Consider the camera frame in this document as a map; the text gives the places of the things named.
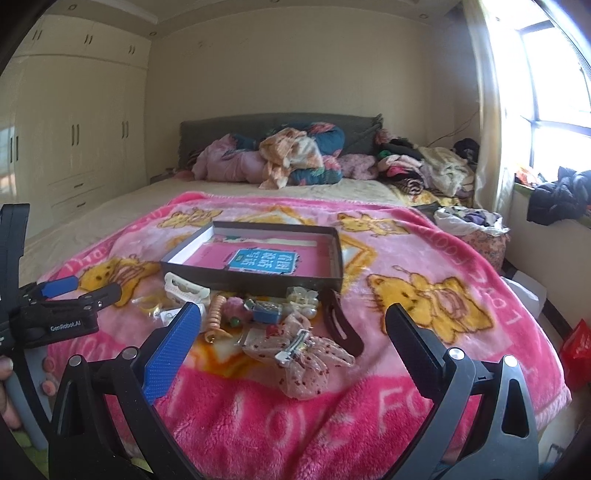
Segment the person's left hand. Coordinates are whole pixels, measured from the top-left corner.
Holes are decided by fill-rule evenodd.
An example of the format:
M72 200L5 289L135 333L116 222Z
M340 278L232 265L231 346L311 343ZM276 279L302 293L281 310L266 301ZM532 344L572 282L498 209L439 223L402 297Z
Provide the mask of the person's left hand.
M2 356L1 361L1 370L0 370L0 411L1 416L7 426L11 430L18 430L22 426L22 421L19 417L18 412L16 411L13 402L10 400L8 394L6 393L6 389L4 383L10 378L13 374L13 361L6 357ZM41 389L45 396L53 397L57 392L57 384L53 379L53 373L55 371L55 360L53 357L48 356L43 360L42 364L43 371L46 374L46 379L41 383Z

